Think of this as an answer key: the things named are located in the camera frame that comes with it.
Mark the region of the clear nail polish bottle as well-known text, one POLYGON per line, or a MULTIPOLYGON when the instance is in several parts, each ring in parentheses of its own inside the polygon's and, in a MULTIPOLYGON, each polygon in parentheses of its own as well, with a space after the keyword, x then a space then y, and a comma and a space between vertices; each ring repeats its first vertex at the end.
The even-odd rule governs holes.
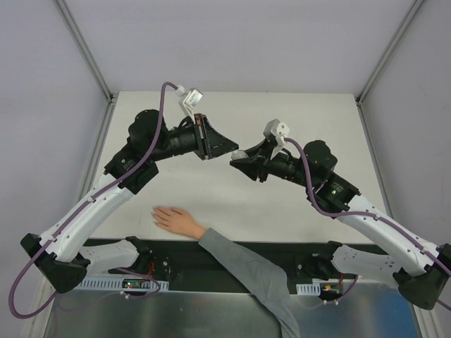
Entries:
POLYGON ((231 154, 231 160, 232 161, 237 161, 237 160, 241 160, 241 159, 245 159, 248 158, 249 156, 247 155, 247 153, 244 150, 236 150, 233 151, 231 154))

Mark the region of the grey sleeved forearm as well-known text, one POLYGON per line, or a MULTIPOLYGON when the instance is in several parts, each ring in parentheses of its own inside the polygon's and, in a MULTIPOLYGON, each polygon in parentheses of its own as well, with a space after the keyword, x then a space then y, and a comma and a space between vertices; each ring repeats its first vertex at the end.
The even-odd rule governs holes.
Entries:
POLYGON ((273 314, 283 337, 301 336, 292 312, 288 278, 281 267, 211 228, 206 230, 199 245, 273 314))

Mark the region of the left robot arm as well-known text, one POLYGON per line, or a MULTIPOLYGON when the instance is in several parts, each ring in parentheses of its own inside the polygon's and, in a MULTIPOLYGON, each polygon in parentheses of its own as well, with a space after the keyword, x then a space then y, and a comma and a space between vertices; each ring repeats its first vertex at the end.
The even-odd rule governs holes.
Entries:
POLYGON ((46 232, 27 234, 20 244, 59 294, 76 288, 85 277, 118 268, 149 272, 152 255, 135 236, 100 246, 85 246, 93 232, 121 205, 137 195, 159 172, 157 161, 195 153, 210 160, 238 149, 238 144, 197 114, 169 130, 157 110, 137 114, 126 145, 73 210, 46 232))

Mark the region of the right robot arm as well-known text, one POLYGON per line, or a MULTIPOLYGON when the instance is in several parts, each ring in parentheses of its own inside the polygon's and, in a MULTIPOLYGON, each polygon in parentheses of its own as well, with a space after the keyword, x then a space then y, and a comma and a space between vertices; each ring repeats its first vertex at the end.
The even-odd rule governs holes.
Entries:
POLYGON ((384 252, 368 253, 329 242, 328 253, 315 258, 306 271, 323 280, 338 273, 377 280, 396 288, 411 304, 433 309, 450 279, 450 245, 429 242, 380 211, 334 172, 338 160, 323 140, 305 146, 287 141, 297 148, 299 158, 265 139, 250 149, 234 151, 230 165, 254 181, 265 182, 273 175, 305 187, 318 213, 350 226, 384 252))

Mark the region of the person's hand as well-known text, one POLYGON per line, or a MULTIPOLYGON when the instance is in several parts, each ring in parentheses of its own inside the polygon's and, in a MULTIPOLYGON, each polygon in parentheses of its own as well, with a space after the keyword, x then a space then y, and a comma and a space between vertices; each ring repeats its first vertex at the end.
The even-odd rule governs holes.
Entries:
POLYGON ((154 224, 163 230, 200 240, 206 232, 206 228, 197 223, 194 218, 185 210, 163 206, 153 208, 152 217, 154 224))

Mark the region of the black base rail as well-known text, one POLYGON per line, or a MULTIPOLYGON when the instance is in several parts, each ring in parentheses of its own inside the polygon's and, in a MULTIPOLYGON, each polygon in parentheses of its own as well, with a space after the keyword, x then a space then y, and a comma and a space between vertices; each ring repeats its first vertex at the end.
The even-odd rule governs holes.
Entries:
MULTIPOLYGON (((290 294, 296 293, 296 286, 312 282, 318 276, 346 280, 352 273, 340 273, 326 259, 332 257, 339 242, 326 243, 284 243, 284 242, 237 242, 237 246, 251 251, 270 266, 280 268, 286 275, 290 294)), ((134 273, 148 275, 155 280, 167 282, 171 291, 247 293, 249 290, 235 276, 234 265, 242 267, 240 255, 227 250, 221 258, 211 253, 198 242, 176 240, 144 240, 140 244, 147 252, 136 263, 114 265, 106 271, 118 274, 120 268, 134 273)))

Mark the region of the left aluminium frame post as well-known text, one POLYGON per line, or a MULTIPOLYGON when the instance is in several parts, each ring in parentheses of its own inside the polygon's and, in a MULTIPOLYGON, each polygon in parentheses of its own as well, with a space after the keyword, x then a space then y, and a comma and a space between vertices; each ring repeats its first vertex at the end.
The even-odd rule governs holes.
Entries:
POLYGON ((109 86, 106 83, 106 80, 104 76, 101 73, 101 70, 92 55, 92 52, 76 22, 76 19, 74 15, 72 14, 72 11, 70 10, 67 1, 64 0, 55 0, 54 1, 55 6, 57 7, 63 22, 65 23, 66 27, 68 28, 68 31, 70 35, 73 38, 73 41, 75 42, 76 47, 78 48, 78 51, 80 52, 80 55, 82 56, 89 72, 91 73, 92 77, 94 78, 94 81, 96 82, 97 86, 101 90, 103 96, 107 101, 112 100, 113 93, 111 92, 109 86))

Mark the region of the aluminium frame post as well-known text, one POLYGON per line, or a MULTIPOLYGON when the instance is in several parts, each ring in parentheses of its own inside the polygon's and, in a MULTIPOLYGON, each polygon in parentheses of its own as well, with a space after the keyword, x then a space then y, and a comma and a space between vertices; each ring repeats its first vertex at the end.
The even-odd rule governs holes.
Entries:
POLYGON ((57 7, 63 22, 65 23, 66 27, 68 28, 68 31, 70 35, 73 38, 73 41, 75 42, 76 47, 78 48, 78 51, 80 52, 80 55, 82 56, 89 72, 91 73, 92 77, 94 78, 94 81, 96 82, 97 86, 101 90, 103 96, 107 101, 112 100, 113 93, 111 92, 109 86, 106 83, 106 80, 104 76, 101 73, 101 70, 92 55, 92 52, 76 22, 76 19, 74 15, 72 14, 72 11, 70 10, 67 1, 64 0, 55 0, 54 1, 55 6, 57 7))
POLYGON ((408 30, 410 29, 413 22, 416 20, 426 3, 427 0, 415 0, 410 4, 407 12, 404 14, 399 25, 390 38, 390 41, 384 48, 383 53, 379 57, 375 67, 371 71, 371 74, 369 75, 367 81, 364 83, 362 90, 358 93, 358 95, 355 96, 355 101, 358 107, 360 107, 364 103, 365 99, 370 94, 373 87, 376 85, 379 77, 388 66, 401 41, 404 39, 408 30))

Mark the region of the right aluminium frame post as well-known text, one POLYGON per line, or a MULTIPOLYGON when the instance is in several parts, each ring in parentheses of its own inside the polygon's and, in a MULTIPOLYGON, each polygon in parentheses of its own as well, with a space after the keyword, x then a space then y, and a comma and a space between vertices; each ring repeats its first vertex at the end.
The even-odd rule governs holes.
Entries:
POLYGON ((376 85, 379 77, 388 66, 401 41, 404 39, 408 30, 410 29, 413 22, 416 20, 426 3, 427 0, 415 0, 410 4, 407 12, 404 14, 399 25, 390 38, 390 41, 384 48, 383 53, 379 57, 375 67, 371 71, 371 74, 369 75, 367 81, 364 83, 362 90, 358 93, 358 95, 355 96, 355 101, 358 107, 360 107, 364 103, 365 99, 370 94, 373 87, 376 85))

